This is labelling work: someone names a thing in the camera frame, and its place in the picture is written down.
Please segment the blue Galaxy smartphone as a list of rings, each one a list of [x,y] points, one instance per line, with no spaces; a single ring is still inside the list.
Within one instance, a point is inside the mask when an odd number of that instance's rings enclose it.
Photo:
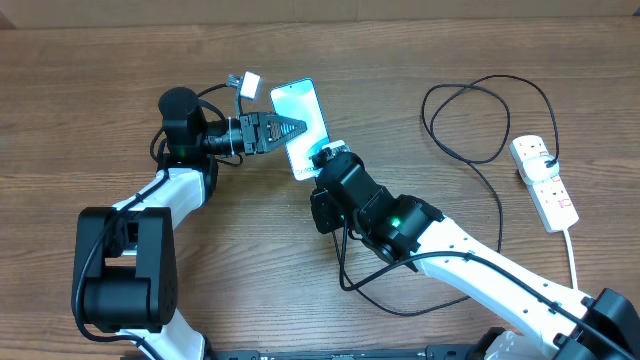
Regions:
[[[294,137],[285,144],[292,173],[297,181],[319,174],[311,157],[330,143],[316,87],[311,78],[297,80],[272,88],[270,98],[275,113],[294,120],[283,132]]]

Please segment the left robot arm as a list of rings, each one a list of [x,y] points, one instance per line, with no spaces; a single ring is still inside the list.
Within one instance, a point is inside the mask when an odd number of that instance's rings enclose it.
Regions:
[[[174,230],[208,202],[230,157],[269,153],[307,126],[271,112],[238,111],[209,122],[204,112],[215,106],[185,87],[166,91],[158,107],[154,179],[124,201],[79,214],[72,313],[93,342],[128,341],[148,359],[212,359],[207,337],[177,309]]]

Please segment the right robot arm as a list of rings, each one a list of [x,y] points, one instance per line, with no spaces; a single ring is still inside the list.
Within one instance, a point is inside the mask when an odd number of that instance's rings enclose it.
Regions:
[[[636,359],[639,316],[620,294],[597,297],[547,280],[475,240],[426,201],[394,197],[352,152],[324,149],[311,208],[322,234],[342,229],[361,237],[386,267],[348,284],[357,291],[406,266],[465,293],[515,327],[528,353],[542,359]]]

